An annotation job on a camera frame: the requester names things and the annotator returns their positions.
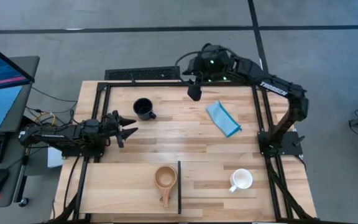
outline wooden bowl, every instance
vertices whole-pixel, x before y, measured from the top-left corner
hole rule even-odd
[[[172,166],[162,166],[155,172],[154,183],[162,194],[163,207],[168,207],[169,194],[178,180],[178,174]]]

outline black mug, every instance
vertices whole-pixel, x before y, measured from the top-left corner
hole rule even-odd
[[[143,121],[157,117],[155,113],[153,113],[153,103],[147,98],[140,98],[135,101],[134,111]]]

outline white cup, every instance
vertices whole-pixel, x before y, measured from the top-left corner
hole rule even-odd
[[[246,169],[238,169],[230,176],[230,192],[236,189],[247,189],[252,185],[252,174]]]

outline wooden tabletop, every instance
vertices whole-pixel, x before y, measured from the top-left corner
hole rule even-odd
[[[91,118],[97,84],[97,81],[83,82],[75,113],[77,121]],[[186,87],[181,86],[112,87],[108,112],[118,110],[121,116],[136,119],[138,122],[128,128],[138,127],[139,130],[124,143],[123,149],[119,149],[112,141],[100,160],[100,163],[143,164],[181,161],[182,214],[174,217],[152,214],[138,217],[97,213],[91,216],[92,222],[275,221],[265,162],[259,153],[257,142],[256,133],[259,128],[251,88],[203,87],[200,101],[192,101],[186,93]],[[133,103],[142,97],[153,102],[156,120],[140,121],[133,112]],[[288,103],[285,98],[273,93],[269,93],[268,97],[276,123],[287,111]],[[263,100],[261,96],[259,98],[264,113]],[[242,131],[229,138],[224,136],[206,113],[206,107],[217,100],[220,100],[233,119],[242,126]],[[102,105],[99,105],[98,119]],[[62,212],[68,176],[74,160],[75,158],[68,158],[63,164],[55,197],[56,214]],[[282,156],[282,160],[289,191],[306,212],[316,216],[303,164],[293,156]],[[75,167],[67,203],[77,191],[81,164],[82,158]],[[229,177],[240,168],[249,170],[254,182],[250,189],[231,194]],[[107,179],[114,179],[108,172],[105,176]],[[279,190],[278,197],[282,217],[285,217],[285,207]],[[87,209],[98,206],[94,203],[98,202],[82,200],[80,212],[94,212]]]

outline gray desk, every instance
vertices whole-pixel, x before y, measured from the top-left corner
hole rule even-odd
[[[33,77],[35,76],[39,62],[38,56],[13,57],[11,60],[23,68],[29,75]],[[19,129],[20,123],[22,121],[30,90],[31,84],[22,87],[22,90],[18,94],[15,102],[13,103],[11,109],[0,126],[0,133],[7,133],[9,135],[4,158],[0,163],[0,169],[6,168],[24,155],[25,149],[19,144],[17,140],[17,130]],[[0,207],[9,206],[12,203],[12,198],[16,189],[21,167],[22,163],[17,162],[9,169],[9,178],[0,193]]]

